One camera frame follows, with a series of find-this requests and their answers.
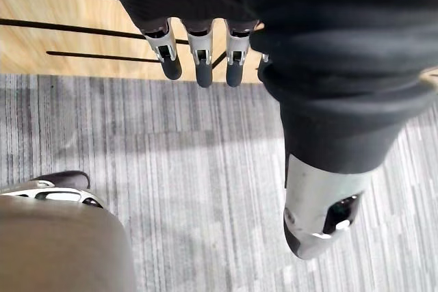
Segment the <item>black sleeve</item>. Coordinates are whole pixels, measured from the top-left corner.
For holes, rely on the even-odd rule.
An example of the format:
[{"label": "black sleeve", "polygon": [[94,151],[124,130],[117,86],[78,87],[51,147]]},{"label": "black sleeve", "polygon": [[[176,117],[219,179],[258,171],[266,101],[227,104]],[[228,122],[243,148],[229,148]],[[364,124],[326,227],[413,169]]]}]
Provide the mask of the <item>black sleeve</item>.
[{"label": "black sleeve", "polygon": [[244,0],[265,28],[251,46],[281,104],[286,157],[330,172],[379,166],[433,99],[438,0]]}]

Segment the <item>black stripe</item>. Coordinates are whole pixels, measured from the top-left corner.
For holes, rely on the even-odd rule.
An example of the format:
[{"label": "black stripe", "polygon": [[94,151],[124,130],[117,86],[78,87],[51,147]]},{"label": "black stripe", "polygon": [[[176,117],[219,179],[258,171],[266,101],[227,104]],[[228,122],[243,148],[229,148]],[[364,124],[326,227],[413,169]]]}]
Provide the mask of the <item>black stripe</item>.
[{"label": "black stripe", "polygon": [[[100,34],[102,36],[113,36],[122,38],[144,39],[142,34],[131,34],[128,32],[112,31],[104,29],[93,29],[90,27],[76,27],[73,25],[61,25],[52,23],[41,23],[31,21],[9,20],[6,18],[0,18],[0,25],[9,25],[13,27],[34,27],[36,29],[49,29],[69,32],[81,32],[84,34]],[[189,44],[187,40],[176,40],[177,44]]]},{"label": "black stripe", "polygon": [[121,61],[159,63],[159,60],[157,60],[157,59],[147,59],[147,58],[138,58],[138,57],[123,57],[123,56],[96,55],[96,54],[83,54],[83,53],[67,53],[67,52],[63,52],[63,51],[46,51],[46,53],[47,53],[47,55],[53,55],[53,56],[118,59]]},{"label": "black stripe", "polygon": [[217,65],[219,65],[219,63],[227,56],[226,52],[223,52],[222,54],[220,54],[220,56],[218,58],[216,58],[216,61],[213,62],[213,64],[211,65],[211,68],[215,68]]}]

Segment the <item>robotic arm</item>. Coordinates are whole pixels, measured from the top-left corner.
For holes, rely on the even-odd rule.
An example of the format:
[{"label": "robotic arm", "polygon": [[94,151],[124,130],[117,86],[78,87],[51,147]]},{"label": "robotic arm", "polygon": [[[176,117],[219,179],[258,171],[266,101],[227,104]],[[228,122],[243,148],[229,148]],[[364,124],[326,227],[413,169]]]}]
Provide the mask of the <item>robotic arm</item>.
[{"label": "robotic arm", "polygon": [[163,65],[171,79],[181,75],[177,54],[157,41],[172,44],[169,26],[156,29],[150,22],[183,19],[203,87],[211,83],[211,26],[195,23],[233,22],[230,85],[242,76],[230,68],[243,64],[248,41],[242,40],[257,20],[264,23],[249,41],[265,54],[259,78],[281,107],[285,236],[303,259],[319,255],[353,223],[371,172],[406,121],[436,97],[433,84],[419,75],[438,63],[438,0],[120,1],[151,45],[158,42],[156,51],[165,51],[157,53],[162,63],[174,61],[170,74]]}]

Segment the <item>wooden surface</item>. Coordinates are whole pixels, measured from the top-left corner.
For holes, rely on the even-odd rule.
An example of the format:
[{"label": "wooden surface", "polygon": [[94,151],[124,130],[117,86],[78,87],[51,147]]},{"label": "wooden surface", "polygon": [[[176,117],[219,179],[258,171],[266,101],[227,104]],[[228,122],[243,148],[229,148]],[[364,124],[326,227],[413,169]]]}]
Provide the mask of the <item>wooden surface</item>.
[{"label": "wooden surface", "polygon": [[[83,32],[11,26],[10,22],[49,23],[139,34],[118,0],[0,0],[2,73],[77,75],[136,79],[165,79],[159,63],[120,59],[54,56],[47,51],[156,59],[143,39]],[[172,19],[175,38],[187,40],[179,19]],[[223,20],[214,21],[213,62],[225,51]],[[181,80],[195,80],[194,62],[187,44],[178,44],[183,67]],[[250,51],[243,82],[256,83],[260,54]],[[225,81],[226,59],[214,68],[214,81]]]}]

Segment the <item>gray carpet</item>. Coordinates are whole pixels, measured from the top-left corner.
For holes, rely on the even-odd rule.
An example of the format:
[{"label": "gray carpet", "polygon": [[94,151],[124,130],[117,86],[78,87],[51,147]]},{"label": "gray carpet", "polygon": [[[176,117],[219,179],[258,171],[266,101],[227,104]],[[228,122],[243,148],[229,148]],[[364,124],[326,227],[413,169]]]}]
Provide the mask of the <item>gray carpet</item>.
[{"label": "gray carpet", "polygon": [[0,185],[89,173],[131,237],[139,291],[438,291],[438,103],[400,134],[354,229],[305,262],[284,239],[279,108],[260,85],[0,88]]}]

